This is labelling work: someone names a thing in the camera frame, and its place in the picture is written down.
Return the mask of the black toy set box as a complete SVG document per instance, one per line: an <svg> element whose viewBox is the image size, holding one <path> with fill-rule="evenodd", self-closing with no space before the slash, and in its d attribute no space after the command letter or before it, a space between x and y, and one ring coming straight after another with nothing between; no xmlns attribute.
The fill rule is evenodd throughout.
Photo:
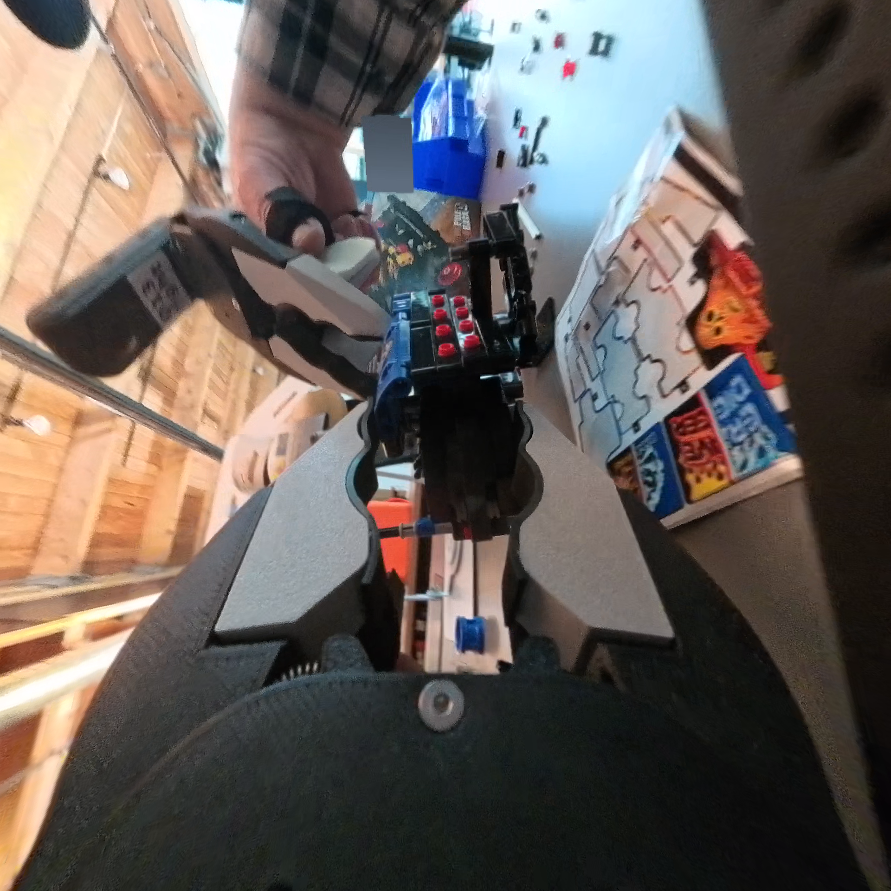
<svg viewBox="0 0 891 891"><path fill-rule="evenodd" d="M467 264L451 251L482 235L482 209L479 200L431 192L368 194L353 216L367 220L380 243L369 297L390 311L395 297L410 292L468 295Z"/></svg>

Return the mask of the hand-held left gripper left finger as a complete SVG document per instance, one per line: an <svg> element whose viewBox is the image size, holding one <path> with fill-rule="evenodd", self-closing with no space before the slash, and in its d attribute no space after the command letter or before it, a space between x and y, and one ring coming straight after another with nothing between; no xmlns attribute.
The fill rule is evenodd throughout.
<svg viewBox="0 0 891 891"><path fill-rule="evenodd" d="M272 487L214 628L225 644L383 635L373 405L354 408Z"/></svg>

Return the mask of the brick-built toy truck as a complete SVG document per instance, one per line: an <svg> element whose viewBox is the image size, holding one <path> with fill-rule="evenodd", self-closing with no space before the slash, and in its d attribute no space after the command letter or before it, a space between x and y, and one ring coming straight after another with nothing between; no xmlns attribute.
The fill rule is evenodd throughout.
<svg viewBox="0 0 891 891"><path fill-rule="evenodd" d="M452 251L467 286L394 296L373 400L390 459L410 461L426 491L421 525L458 540L510 532L530 429L520 371L551 352L553 299L533 298L518 201L486 214L482 235Z"/></svg>

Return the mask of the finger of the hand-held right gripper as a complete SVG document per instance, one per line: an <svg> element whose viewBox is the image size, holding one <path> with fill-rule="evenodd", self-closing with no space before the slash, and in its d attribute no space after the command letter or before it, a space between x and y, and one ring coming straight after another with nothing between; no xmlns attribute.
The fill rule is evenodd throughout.
<svg viewBox="0 0 891 891"><path fill-rule="evenodd" d="M344 332L325 332L322 346L332 355L349 362L359 371L377 371L382 340L351 337Z"/></svg>
<svg viewBox="0 0 891 891"><path fill-rule="evenodd" d="M233 250L242 277L266 305L294 306L311 320L348 335L382 335L388 314L328 265L307 255L284 267Z"/></svg>

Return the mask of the person's right hand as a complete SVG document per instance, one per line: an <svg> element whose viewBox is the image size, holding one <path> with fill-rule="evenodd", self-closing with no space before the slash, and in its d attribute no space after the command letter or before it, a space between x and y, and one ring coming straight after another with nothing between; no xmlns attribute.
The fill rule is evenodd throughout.
<svg viewBox="0 0 891 891"><path fill-rule="evenodd" d="M378 240L358 211L343 162L349 132L241 63L232 82L228 136L233 201L258 228L266 228L271 194L292 188L325 215L336 240Z"/></svg>

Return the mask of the scattered small brick parts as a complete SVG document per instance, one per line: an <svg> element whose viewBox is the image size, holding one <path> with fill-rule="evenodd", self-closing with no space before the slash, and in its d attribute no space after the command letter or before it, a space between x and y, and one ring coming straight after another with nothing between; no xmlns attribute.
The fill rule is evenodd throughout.
<svg viewBox="0 0 891 891"><path fill-rule="evenodd" d="M579 26L581 2L533 2L523 19L510 23L507 110L516 144L516 168L555 171L581 150L589 108L594 64L611 60L617 37L605 28Z"/></svg>

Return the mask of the black dotted pad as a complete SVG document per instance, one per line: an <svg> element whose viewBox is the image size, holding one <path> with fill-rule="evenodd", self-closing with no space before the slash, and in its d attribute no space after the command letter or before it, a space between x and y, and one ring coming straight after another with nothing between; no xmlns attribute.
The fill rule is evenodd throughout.
<svg viewBox="0 0 891 891"><path fill-rule="evenodd" d="M889 867L890 4L703 6Z"/></svg>

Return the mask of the blue storage bin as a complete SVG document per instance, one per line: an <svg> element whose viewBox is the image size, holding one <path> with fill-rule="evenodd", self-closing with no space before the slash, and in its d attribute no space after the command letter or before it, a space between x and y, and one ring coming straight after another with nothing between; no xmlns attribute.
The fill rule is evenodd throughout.
<svg viewBox="0 0 891 891"><path fill-rule="evenodd" d="M443 75L424 81L412 125L414 188L478 200L488 158L487 119L466 83Z"/></svg>

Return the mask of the sticker sheet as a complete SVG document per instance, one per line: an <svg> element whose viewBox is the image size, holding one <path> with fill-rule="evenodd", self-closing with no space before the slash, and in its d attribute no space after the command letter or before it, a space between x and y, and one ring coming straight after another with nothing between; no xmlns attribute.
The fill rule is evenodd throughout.
<svg viewBox="0 0 891 891"><path fill-rule="evenodd" d="M741 181L693 123L666 114L555 328L576 443L670 529L803 475Z"/></svg>

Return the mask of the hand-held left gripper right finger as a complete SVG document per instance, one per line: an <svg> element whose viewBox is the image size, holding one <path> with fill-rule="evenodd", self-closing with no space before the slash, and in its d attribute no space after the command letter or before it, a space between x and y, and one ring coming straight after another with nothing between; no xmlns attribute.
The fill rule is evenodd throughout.
<svg viewBox="0 0 891 891"><path fill-rule="evenodd" d="M511 644L555 645L587 665L599 644L650 649L675 632L618 489L535 407L515 410L504 619Z"/></svg>

